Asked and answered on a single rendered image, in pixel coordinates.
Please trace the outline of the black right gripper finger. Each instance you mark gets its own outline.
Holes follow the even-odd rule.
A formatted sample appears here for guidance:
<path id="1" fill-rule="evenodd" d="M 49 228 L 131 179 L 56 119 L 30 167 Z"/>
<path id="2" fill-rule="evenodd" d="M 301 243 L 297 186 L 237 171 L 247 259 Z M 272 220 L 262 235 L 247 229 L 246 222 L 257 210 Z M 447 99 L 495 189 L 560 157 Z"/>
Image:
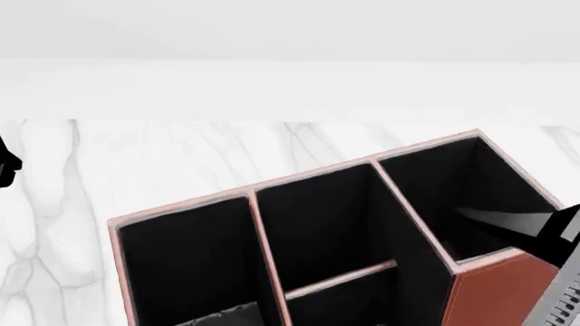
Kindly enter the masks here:
<path id="1" fill-rule="evenodd" d="M 561 268 L 580 244 L 580 204 L 547 213 L 511 213 L 476 208 L 454 209 L 508 246 Z"/>

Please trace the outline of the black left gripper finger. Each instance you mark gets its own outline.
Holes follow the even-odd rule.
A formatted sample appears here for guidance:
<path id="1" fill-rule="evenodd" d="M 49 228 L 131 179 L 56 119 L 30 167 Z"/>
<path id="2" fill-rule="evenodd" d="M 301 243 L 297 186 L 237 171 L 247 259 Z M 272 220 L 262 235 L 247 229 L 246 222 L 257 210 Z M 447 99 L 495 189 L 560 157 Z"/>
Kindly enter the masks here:
<path id="1" fill-rule="evenodd" d="M 13 154 L 0 137 L 0 188 L 10 187 L 18 170 L 22 169 L 23 161 Z"/>

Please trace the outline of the brown leather desk caddy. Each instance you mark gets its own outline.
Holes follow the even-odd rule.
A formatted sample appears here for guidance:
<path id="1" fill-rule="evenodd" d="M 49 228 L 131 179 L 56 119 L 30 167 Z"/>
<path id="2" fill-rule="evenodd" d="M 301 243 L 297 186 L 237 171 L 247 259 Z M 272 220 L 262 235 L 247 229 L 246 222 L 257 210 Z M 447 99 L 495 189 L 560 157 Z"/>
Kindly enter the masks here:
<path id="1" fill-rule="evenodd" d="M 563 206 L 474 129 L 110 219 L 129 326 L 521 326 L 558 269 L 458 207 Z"/>

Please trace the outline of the dark grey book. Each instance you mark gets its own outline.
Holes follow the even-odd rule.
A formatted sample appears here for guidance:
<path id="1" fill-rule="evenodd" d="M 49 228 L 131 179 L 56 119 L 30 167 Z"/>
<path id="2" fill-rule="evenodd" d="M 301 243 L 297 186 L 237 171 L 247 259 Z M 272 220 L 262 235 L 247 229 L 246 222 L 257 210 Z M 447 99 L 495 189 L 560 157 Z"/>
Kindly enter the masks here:
<path id="1" fill-rule="evenodd" d="M 265 326 L 255 302 L 245 303 L 176 326 Z"/>

